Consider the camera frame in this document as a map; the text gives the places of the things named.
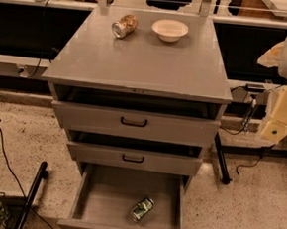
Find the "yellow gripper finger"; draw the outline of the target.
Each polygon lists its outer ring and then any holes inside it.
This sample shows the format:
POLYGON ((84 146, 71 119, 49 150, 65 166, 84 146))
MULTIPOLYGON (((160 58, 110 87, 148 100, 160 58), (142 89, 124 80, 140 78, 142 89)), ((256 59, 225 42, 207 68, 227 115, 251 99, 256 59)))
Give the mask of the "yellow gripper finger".
POLYGON ((277 100, 260 136, 272 143, 278 143, 287 136, 287 86, 278 92, 277 100))
POLYGON ((271 47, 261 57, 258 58, 258 64, 264 67, 277 67, 280 63, 280 52, 282 51, 284 42, 279 42, 271 47))

